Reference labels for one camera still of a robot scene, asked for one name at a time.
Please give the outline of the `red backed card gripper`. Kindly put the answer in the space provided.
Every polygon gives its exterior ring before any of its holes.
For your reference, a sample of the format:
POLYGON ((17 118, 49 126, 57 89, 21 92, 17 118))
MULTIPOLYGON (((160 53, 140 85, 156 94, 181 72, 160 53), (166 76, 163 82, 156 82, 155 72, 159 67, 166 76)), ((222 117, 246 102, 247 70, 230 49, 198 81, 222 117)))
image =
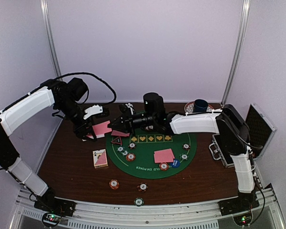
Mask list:
POLYGON ((104 135, 106 133, 111 132, 112 129, 108 127, 110 123, 111 122, 108 120, 108 121, 93 125, 92 128, 93 128, 95 135, 104 135))
POLYGON ((129 133, 120 132, 120 131, 117 131, 117 130, 113 130, 111 132, 111 136, 129 137, 130 134, 129 133))

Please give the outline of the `red 5 chip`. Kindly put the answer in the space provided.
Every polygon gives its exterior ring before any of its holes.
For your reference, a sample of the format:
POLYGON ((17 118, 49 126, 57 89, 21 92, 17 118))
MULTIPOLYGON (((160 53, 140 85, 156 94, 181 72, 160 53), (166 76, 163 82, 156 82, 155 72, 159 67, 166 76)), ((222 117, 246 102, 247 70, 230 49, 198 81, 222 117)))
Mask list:
POLYGON ((163 162, 163 163, 160 163, 160 164, 159 164, 159 168, 160 168, 160 170, 162 170, 162 171, 166 171, 166 170, 169 169, 169 165, 168 165, 167 163, 163 162))
POLYGON ((145 128, 145 131, 148 131, 148 132, 153 131, 153 126, 147 126, 145 128))
POLYGON ((134 161, 136 156, 133 153, 129 153, 129 154, 126 155, 125 158, 126 158, 127 161, 134 161))

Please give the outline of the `red chip stack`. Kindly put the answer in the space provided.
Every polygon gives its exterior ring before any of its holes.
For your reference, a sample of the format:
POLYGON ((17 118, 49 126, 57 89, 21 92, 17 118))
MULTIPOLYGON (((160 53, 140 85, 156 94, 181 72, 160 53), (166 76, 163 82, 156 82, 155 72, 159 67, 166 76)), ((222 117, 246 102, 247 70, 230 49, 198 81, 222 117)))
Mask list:
POLYGON ((117 179, 112 179, 109 182, 109 186, 110 186, 111 189, 117 190, 120 187, 120 184, 119 184, 119 181, 117 179))

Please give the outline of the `brown 100 chip stack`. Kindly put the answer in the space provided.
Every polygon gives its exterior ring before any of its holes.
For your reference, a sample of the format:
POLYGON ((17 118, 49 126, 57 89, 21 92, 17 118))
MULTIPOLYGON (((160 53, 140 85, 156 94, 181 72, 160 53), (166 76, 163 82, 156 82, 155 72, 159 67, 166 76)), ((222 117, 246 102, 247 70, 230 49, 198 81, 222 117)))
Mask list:
POLYGON ((137 186, 137 190, 140 192, 145 192, 148 189, 148 185, 146 183, 140 183, 137 186))

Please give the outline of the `green 20 chip stack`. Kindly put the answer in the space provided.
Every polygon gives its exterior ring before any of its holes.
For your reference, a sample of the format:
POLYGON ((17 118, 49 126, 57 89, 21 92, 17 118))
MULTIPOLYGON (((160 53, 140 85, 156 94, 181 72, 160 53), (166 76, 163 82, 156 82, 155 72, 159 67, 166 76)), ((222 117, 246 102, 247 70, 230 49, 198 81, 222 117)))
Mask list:
POLYGON ((144 204, 144 200, 143 200, 142 198, 136 198, 136 199, 134 200, 134 205, 135 205, 135 206, 140 207, 140 206, 142 206, 143 204, 144 204))

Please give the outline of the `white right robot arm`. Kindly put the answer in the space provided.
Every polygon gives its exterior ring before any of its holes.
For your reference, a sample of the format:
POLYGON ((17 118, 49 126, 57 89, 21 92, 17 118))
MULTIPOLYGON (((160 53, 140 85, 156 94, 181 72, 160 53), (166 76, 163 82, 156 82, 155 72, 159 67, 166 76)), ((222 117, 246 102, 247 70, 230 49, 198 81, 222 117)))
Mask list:
POLYGON ((184 133, 218 134, 222 151, 232 158, 238 181, 238 197, 235 207, 246 210, 253 203, 255 194, 254 163, 250 158, 249 126, 231 105, 221 109, 183 114, 166 112, 163 98, 157 93, 143 96, 144 111, 136 113, 130 105, 123 104, 122 114, 108 125, 123 133, 134 134, 138 128, 152 126, 154 131, 164 135, 184 133))

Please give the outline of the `black red triangular dealer button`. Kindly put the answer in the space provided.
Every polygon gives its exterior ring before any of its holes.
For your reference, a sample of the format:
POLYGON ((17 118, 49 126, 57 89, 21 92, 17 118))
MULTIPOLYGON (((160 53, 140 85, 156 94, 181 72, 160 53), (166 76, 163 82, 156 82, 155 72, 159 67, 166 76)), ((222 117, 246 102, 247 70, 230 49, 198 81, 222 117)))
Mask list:
POLYGON ((115 144, 115 145, 122 145, 123 142, 122 142, 122 138, 120 136, 114 138, 112 141, 111 141, 112 144, 115 144))

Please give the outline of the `playing card box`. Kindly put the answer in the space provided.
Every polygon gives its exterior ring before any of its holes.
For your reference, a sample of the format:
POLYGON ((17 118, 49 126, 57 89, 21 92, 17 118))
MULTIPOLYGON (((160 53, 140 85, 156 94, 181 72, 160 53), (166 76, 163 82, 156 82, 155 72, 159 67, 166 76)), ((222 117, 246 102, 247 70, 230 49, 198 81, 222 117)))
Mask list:
POLYGON ((108 166, 106 149, 94 150, 92 152, 94 168, 101 168, 108 166))

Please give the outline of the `round green poker mat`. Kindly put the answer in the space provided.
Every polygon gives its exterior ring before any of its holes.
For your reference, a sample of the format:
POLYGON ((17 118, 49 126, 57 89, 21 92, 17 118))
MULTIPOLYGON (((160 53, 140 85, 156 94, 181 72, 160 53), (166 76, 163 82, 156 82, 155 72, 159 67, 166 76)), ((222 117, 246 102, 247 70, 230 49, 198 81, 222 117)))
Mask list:
POLYGON ((164 124, 165 113, 125 113, 108 124, 107 155, 128 175, 161 179, 190 165, 197 150, 193 133, 173 134, 164 124))

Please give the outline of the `patterned saucer plate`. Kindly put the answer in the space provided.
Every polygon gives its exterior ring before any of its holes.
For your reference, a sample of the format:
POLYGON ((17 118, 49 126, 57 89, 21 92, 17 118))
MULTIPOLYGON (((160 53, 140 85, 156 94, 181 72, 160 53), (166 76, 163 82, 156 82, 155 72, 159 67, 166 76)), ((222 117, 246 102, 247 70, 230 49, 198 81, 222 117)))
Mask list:
MULTIPOLYGON (((207 112, 211 112, 212 110, 214 110, 214 108, 211 105, 208 105, 207 108, 207 112)), ((194 101, 188 102, 185 106, 184 106, 184 112, 185 113, 193 113, 194 112, 194 101)))

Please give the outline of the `dark blue mug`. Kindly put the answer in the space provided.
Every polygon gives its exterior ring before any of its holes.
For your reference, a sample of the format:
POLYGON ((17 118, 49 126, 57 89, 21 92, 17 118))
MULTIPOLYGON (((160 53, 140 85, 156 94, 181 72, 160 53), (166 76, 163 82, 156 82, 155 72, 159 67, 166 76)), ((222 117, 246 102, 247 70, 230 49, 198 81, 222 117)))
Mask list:
POLYGON ((208 102, 203 99, 196 99, 194 101, 194 108, 193 112, 198 113, 198 112, 206 112, 208 108, 208 102))

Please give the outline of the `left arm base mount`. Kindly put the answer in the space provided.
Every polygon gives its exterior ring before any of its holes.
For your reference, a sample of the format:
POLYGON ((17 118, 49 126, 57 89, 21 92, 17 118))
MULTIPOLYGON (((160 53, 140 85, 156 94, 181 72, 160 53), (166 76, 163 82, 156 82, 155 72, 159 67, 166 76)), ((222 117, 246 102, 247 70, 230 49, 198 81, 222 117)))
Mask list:
POLYGON ((72 217, 75 211, 76 203, 71 200, 60 199, 55 196, 53 188, 49 187, 42 196, 34 192, 34 207, 45 211, 41 217, 42 224, 49 229, 58 226, 63 217, 72 217))

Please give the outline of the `left aluminium frame post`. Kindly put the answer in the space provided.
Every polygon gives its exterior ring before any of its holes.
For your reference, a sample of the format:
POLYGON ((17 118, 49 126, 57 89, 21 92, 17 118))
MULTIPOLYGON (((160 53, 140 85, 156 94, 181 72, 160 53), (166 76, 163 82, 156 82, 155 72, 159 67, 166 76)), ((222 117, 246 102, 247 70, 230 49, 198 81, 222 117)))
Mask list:
POLYGON ((61 75, 61 70, 59 66, 59 61, 58 61, 55 44, 54 44, 54 38, 52 34, 52 29, 51 29, 51 20, 50 20, 49 8, 48 8, 48 1, 40 0, 40 2, 41 2, 41 13, 42 13, 42 17, 43 17, 43 21, 45 25, 47 40, 48 40, 50 54, 51 54, 51 60, 52 60, 52 64, 54 67, 55 74, 58 77, 61 75))

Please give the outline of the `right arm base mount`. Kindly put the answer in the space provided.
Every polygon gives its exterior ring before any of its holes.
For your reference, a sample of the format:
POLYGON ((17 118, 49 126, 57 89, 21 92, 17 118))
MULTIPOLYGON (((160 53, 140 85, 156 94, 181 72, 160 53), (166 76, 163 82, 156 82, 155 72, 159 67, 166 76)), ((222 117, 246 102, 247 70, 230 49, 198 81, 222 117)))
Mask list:
POLYGON ((251 193, 238 192, 238 196, 218 202, 222 216, 233 215, 233 220, 238 226, 249 226, 253 220, 252 210, 260 206, 256 191, 251 193))

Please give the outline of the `right aluminium frame post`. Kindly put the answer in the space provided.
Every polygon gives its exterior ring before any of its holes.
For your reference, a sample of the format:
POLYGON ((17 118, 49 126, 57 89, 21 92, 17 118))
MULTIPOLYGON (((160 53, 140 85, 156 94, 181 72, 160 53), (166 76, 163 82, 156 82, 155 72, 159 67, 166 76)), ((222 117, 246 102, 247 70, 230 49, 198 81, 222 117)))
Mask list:
POLYGON ((232 64, 228 75, 228 80, 226 83, 225 91, 221 100, 221 106, 224 106, 227 103, 227 99, 229 97, 229 94, 231 92, 233 81, 236 76, 240 56, 241 56, 241 50, 245 41, 245 35, 249 20, 249 14, 250 14, 250 0, 243 0, 242 5, 242 11, 241 11, 241 17, 240 17, 240 23, 239 23, 239 29, 238 29, 238 35, 236 39, 236 45, 235 45, 235 51, 232 58, 232 64))

